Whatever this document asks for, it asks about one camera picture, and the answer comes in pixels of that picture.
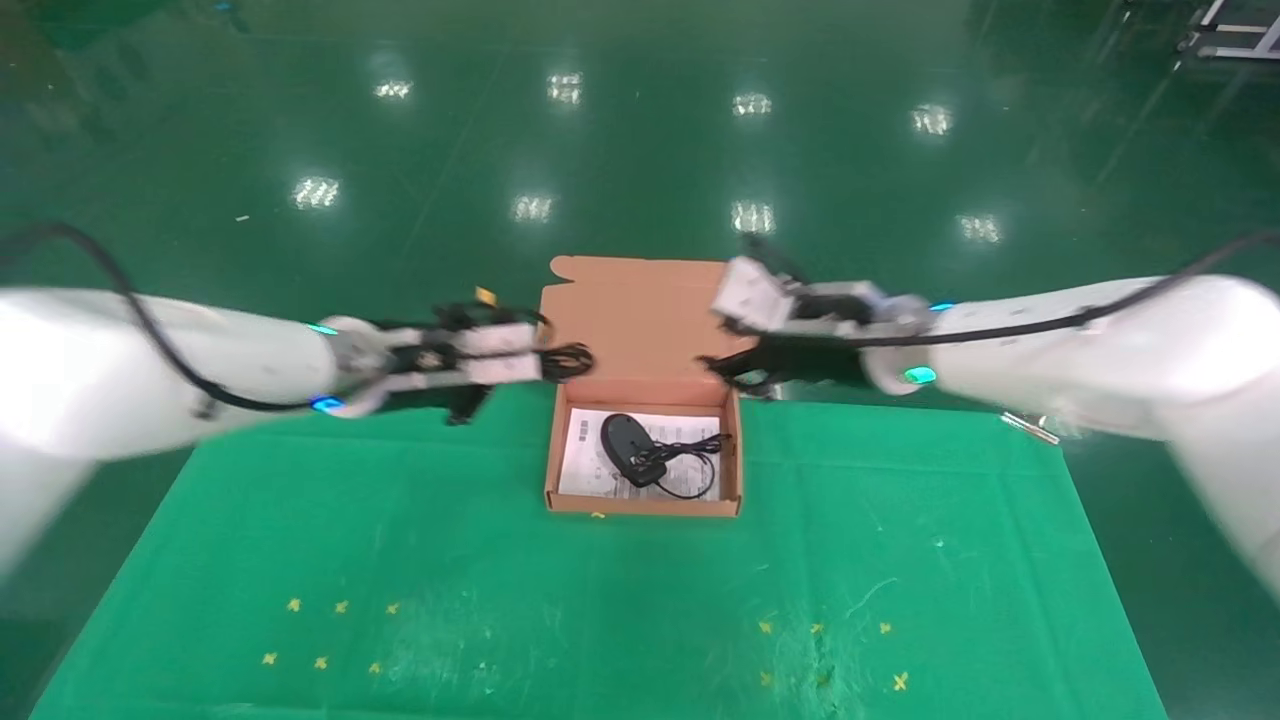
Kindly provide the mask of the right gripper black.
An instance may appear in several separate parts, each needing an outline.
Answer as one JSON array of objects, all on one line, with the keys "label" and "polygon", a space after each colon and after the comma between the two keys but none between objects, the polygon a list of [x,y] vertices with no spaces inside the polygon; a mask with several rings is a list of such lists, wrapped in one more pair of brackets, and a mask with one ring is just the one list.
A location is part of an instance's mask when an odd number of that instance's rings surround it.
[{"label": "right gripper black", "polygon": [[869,389],[873,383],[861,351],[842,340],[819,336],[763,334],[758,345],[722,357],[700,355],[698,361],[737,395],[762,401],[782,400],[787,382],[833,383]]}]

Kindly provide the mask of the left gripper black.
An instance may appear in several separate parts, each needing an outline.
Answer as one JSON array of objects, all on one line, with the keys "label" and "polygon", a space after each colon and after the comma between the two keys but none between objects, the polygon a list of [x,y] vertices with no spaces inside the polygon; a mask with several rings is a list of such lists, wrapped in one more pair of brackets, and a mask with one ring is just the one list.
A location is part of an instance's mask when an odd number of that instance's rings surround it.
[{"label": "left gripper black", "polygon": [[[466,427],[494,392],[471,379],[465,364],[471,354],[449,342],[402,346],[393,350],[392,372],[387,377],[385,410],[439,410],[448,427]],[[563,384],[593,370],[595,357],[582,343],[566,343],[543,350],[543,379]]]}]

